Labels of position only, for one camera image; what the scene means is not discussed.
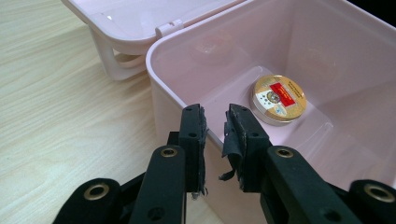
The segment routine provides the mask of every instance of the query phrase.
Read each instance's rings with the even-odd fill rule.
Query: table surface
[[[51,223],[96,177],[145,172],[155,136],[149,76],[106,76],[88,26],[60,0],[0,2],[0,222]],[[187,223],[221,223],[202,199]]]

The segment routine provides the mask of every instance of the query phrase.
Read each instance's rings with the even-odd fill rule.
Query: plastic storage box
[[[146,54],[157,39],[242,1],[62,0],[89,25],[105,71],[115,80],[146,70]],[[117,52],[128,57],[117,60]]]
[[[396,30],[346,1],[246,1],[150,48],[157,134],[165,142],[181,109],[201,104],[210,129],[206,200],[225,223],[262,223],[259,195],[218,180],[230,170],[220,156],[224,112],[230,103],[249,107],[258,77],[283,75],[308,104],[291,124],[262,123],[272,143],[296,148],[340,188],[365,178],[395,188],[395,60]]]

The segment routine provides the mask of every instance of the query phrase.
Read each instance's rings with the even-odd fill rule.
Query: circular container
[[[252,89],[251,109],[259,119],[268,124],[289,124],[305,111],[306,99],[303,90],[287,77],[261,77]]]

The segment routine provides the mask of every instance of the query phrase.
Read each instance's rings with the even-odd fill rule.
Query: open lid
[[[243,0],[62,0],[96,32],[112,39],[142,41],[172,21],[184,27]]]

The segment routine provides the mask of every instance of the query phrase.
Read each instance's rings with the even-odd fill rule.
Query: red label
[[[291,98],[291,96],[285,90],[285,88],[283,88],[282,84],[277,82],[277,83],[271,85],[270,87],[271,87],[271,90],[273,90],[273,92],[279,96],[280,102],[282,102],[282,104],[284,106],[289,106],[289,105],[295,104],[294,100]]]

